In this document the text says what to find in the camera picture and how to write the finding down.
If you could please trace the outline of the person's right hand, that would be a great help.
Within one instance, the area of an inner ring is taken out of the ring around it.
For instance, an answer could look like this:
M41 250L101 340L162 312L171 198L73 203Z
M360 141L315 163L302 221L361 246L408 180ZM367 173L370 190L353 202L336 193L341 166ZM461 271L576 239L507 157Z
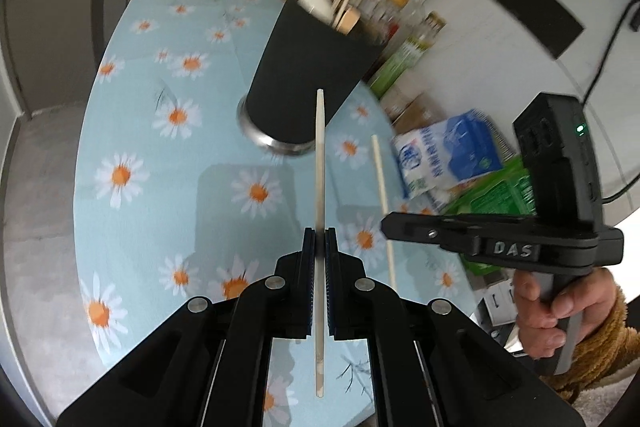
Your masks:
M524 351L533 359L551 358L564 346L566 332L559 321L582 312L577 342L596 331L611 313L617 285L608 269L598 268L570 284L547 305L533 273L516 270L513 277L516 325Z

